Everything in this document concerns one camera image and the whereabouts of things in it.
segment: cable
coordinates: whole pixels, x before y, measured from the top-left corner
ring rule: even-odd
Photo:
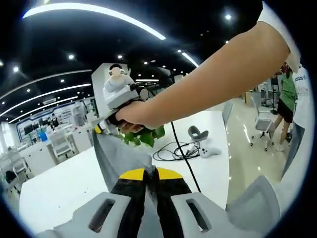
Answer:
[[[152,157],[154,160],[156,161],[180,161],[180,160],[184,160],[184,157],[181,154],[178,154],[179,151],[179,147],[177,147],[174,151],[170,151],[168,149],[166,149],[167,146],[176,143],[176,141],[170,142],[167,145],[163,146],[161,149],[159,149],[158,151],[156,151]],[[200,143],[199,142],[190,142],[190,143],[185,143],[185,142],[180,142],[181,147],[185,147],[185,146],[189,146],[189,145],[193,145],[192,149],[187,150],[186,152],[186,159],[194,159],[196,157],[199,156],[199,148],[200,148]],[[160,152],[169,152],[172,154],[173,159],[165,159],[163,157],[160,156]]]
[[[152,91],[149,91],[149,92],[152,94],[153,97],[155,97],[155,94],[154,94]],[[174,127],[174,123],[173,123],[172,121],[171,121],[170,123],[171,123],[171,125],[172,125],[172,129],[173,129],[173,133],[174,133],[174,137],[175,137],[175,140],[176,140],[178,149],[179,149],[179,151],[180,151],[180,153],[181,153],[183,159],[185,160],[185,162],[186,162],[186,164],[187,164],[187,166],[188,166],[188,168],[189,168],[189,171],[190,171],[190,173],[191,173],[191,175],[192,175],[192,177],[193,177],[193,180],[194,180],[195,185],[196,185],[196,187],[197,187],[197,189],[198,189],[198,192],[201,192],[200,187],[199,187],[199,185],[198,185],[198,182],[197,182],[197,180],[196,180],[196,177],[195,177],[195,175],[194,175],[194,172],[193,172],[193,170],[192,170],[192,167],[190,166],[190,164],[189,164],[189,162],[188,162],[188,160],[187,160],[187,158],[186,158],[186,156],[185,156],[185,154],[184,154],[184,152],[183,152],[183,150],[182,150],[182,147],[181,147],[180,144],[179,144],[179,141],[178,141],[178,138],[177,138],[177,135],[176,135],[176,131],[175,131],[175,127]]]

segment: leaves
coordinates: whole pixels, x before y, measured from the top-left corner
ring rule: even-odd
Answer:
[[[152,137],[151,133],[141,135],[140,136],[140,140],[143,143],[145,143],[145,144],[147,144],[147,145],[149,145],[149,146],[151,146],[153,148],[153,146],[154,146],[154,138]]]
[[[126,134],[120,134],[117,137],[123,139],[124,143],[127,145],[132,142],[136,146],[141,145],[141,142],[154,147],[154,139],[160,139],[165,136],[164,126],[160,126],[157,129],[150,130],[148,128],[144,128],[137,133],[128,132]]]
[[[165,129],[164,126],[160,126],[159,128],[155,129],[155,132],[157,134],[157,138],[160,139],[161,137],[165,136]]]
[[[141,145],[141,141],[138,138],[134,138],[133,142],[136,146]]]

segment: computer monitor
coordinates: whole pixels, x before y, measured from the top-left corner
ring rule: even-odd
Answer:
[[[48,125],[48,124],[49,124],[48,120],[43,120],[42,121],[42,125]]]
[[[33,131],[33,127],[32,125],[28,125],[26,127],[24,127],[24,133],[27,135],[29,133],[31,133]]]
[[[39,128],[39,125],[38,124],[34,124],[33,125],[33,130],[36,130],[37,128]]]

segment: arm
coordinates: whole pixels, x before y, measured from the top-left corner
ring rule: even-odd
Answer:
[[[144,103],[143,113],[132,123],[156,127],[225,102],[271,77],[289,53],[282,36],[259,22]]]

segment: white t-shirt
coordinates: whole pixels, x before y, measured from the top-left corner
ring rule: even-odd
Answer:
[[[307,127],[312,115],[311,90],[308,72],[301,67],[297,73],[293,73],[293,81],[297,93],[297,103],[293,122],[302,128]]]
[[[259,21],[270,25],[283,37],[290,51],[286,62],[294,72],[297,72],[299,69],[301,54],[286,26],[265,2],[263,2],[263,10],[259,16],[258,22]]]

